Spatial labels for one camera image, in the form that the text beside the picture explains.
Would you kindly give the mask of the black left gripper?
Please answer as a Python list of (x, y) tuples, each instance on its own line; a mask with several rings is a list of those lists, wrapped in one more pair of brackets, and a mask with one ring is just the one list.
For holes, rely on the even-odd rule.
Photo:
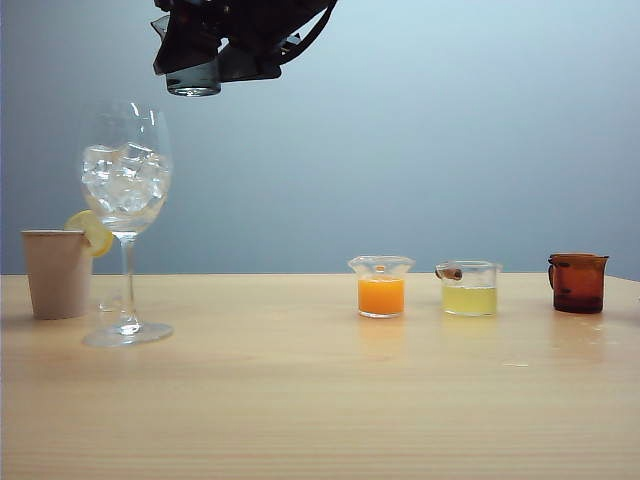
[[(281, 76), (281, 42), (329, 10), (329, 1), (158, 1), (164, 15), (151, 22), (161, 44), (156, 75), (214, 60), (221, 81), (257, 81)], [(227, 44), (223, 39), (253, 51)]]

